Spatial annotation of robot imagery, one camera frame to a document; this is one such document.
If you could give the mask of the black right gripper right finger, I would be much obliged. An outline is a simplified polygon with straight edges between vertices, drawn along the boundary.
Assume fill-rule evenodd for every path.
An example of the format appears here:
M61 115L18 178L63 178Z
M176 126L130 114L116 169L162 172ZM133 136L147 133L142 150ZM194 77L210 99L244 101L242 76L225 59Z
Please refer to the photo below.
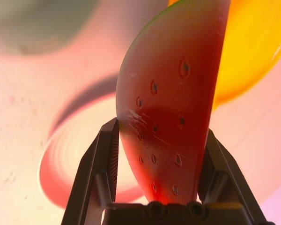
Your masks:
M212 225L266 225L236 160L209 130L198 189Z

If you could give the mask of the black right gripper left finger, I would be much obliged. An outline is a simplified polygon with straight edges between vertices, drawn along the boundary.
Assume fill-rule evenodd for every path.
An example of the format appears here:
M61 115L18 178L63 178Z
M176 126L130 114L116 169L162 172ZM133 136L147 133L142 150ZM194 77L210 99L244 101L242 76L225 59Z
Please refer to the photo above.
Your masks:
M105 123L83 155L62 225L99 225L106 206L115 202L118 178L118 120Z

